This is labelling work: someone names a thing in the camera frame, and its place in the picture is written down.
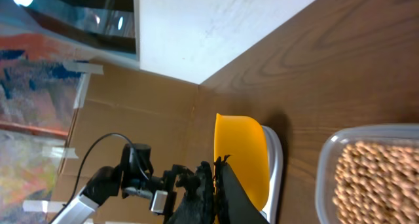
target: blue paint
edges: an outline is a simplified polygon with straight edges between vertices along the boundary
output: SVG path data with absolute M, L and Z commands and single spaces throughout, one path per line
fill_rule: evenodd
M 15 60 L 24 54 L 24 50 L 0 50 L 0 60 Z
M 3 87 L 3 90 L 5 91 L 6 99 L 11 99 L 12 95 L 10 94 L 10 89 L 6 86 L 3 80 L 0 80 L 0 85 Z
M 3 71 L 5 72 L 6 80 L 10 81 L 9 71 L 7 71 L 7 69 L 3 69 Z
M 48 73 L 55 79 L 80 78 L 81 76 L 81 73 L 79 72 L 67 71 L 61 63 L 57 64 L 57 66 L 51 67 Z
M 35 81 L 33 81 L 32 79 L 29 80 L 29 88 L 31 90 L 37 90 L 37 85 L 35 84 Z

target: yellow object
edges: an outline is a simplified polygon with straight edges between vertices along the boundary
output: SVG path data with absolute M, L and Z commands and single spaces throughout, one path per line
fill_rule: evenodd
M 252 204 L 259 211 L 269 195 L 268 148 L 262 126 L 251 117 L 217 114 L 214 161 L 230 155 L 227 162 Z

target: clear plastic container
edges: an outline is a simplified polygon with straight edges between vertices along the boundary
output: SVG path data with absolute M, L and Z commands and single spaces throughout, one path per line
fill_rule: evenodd
M 349 143 L 376 141 L 382 145 L 419 147 L 419 124 L 362 126 L 341 130 L 331 136 L 321 150 L 316 181 L 316 210 L 322 224 L 341 223 L 332 202 L 337 183 L 337 160 Z

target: wooden surface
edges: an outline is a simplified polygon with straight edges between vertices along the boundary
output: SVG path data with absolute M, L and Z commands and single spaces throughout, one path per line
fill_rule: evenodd
M 215 114 L 272 127 L 285 152 L 279 223 L 318 223 L 318 157 L 336 131 L 419 122 L 419 0 L 317 0 L 200 86 L 188 166 Z

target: white panel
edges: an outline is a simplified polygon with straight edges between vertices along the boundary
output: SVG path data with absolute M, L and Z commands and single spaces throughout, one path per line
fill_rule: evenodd
M 201 83 L 314 0 L 139 0 L 140 68 Z

